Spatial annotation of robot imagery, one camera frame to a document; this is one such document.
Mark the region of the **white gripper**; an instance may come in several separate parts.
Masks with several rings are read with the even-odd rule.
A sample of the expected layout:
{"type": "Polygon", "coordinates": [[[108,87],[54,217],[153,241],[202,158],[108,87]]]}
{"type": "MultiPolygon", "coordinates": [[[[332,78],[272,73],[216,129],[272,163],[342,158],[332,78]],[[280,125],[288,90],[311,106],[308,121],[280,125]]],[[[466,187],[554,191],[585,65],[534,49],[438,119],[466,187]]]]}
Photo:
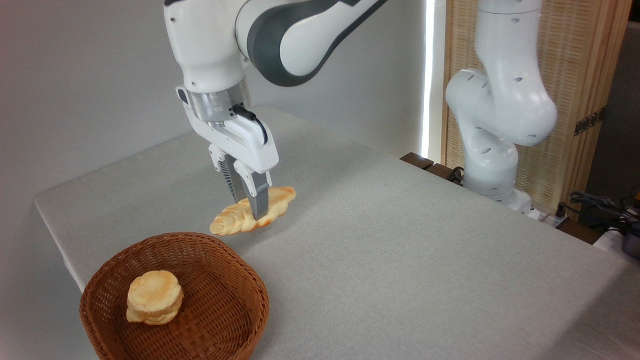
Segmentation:
{"type": "Polygon", "coordinates": [[[240,114],[215,127],[195,116],[185,88],[175,90],[195,133],[212,144],[208,146],[211,160],[234,201],[247,198],[254,219],[263,218],[269,210],[269,188],[273,185],[270,170],[279,162],[269,127],[240,114]]]}

